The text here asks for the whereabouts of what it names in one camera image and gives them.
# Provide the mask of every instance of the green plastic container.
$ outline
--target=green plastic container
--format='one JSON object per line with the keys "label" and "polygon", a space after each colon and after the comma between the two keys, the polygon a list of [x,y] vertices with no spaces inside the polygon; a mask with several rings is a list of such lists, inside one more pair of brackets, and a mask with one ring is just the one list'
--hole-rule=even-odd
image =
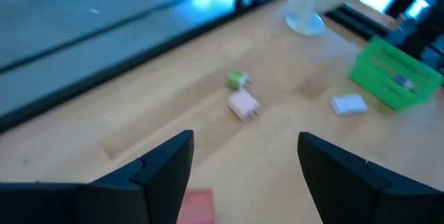
{"label": "green plastic container", "polygon": [[350,77],[395,110],[426,101],[443,82],[438,72],[378,37],[357,56]]}

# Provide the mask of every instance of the red object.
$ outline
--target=red object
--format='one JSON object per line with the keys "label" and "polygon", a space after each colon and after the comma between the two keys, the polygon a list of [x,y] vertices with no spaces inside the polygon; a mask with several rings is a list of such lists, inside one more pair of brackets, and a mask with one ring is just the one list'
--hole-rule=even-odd
{"label": "red object", "polygon": [[187,190],[178,224],[214,224],[214,202],[211,190]]}

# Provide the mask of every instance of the white eraser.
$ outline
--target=white eraser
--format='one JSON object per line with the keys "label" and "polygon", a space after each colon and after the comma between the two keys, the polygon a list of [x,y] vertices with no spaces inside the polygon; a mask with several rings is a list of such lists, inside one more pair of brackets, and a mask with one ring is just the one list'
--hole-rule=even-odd
{"label": "white eraser", "polygon": [[230,109],[242,121],[257,116],[259,103],[245,89],[233,93],[228,100]]}
{"label": "white eraser", "polygon": [[332,106],[336,114],[345,116],[348,114],[364,113],[368,107],[359,94],[337,96],[332,100]]}

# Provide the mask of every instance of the pink power adapter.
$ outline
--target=pink power adapter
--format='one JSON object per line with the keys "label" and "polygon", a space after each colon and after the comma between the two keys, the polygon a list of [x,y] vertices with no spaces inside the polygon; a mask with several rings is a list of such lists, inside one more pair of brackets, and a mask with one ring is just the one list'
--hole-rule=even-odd
{"label": "pink power adapter", "polygon": [[230,109],[242,120],[258,117],[259,103],[245,89],[233,93],[229,100]]}

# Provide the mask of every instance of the wooden tabletop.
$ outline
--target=wooden tabletop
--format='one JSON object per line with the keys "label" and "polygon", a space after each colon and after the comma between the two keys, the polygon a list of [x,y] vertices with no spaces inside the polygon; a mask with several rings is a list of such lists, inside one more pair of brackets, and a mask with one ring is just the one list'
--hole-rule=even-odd
{"label": "wooden tabletop", "polygon": [[[321,223],[296,152],[309,131],[444,190],[444,93],[394,112],[348,73],[365,44],[325,19],[302,37],[276,1],[0,136],[0,181],[90,182],[181,132],[195,132],[190,188],[214,190],[217,223]],[[227,74],[245,71],[260,117],[229,110]],[[332,97],[370,111],[338,117]]]}

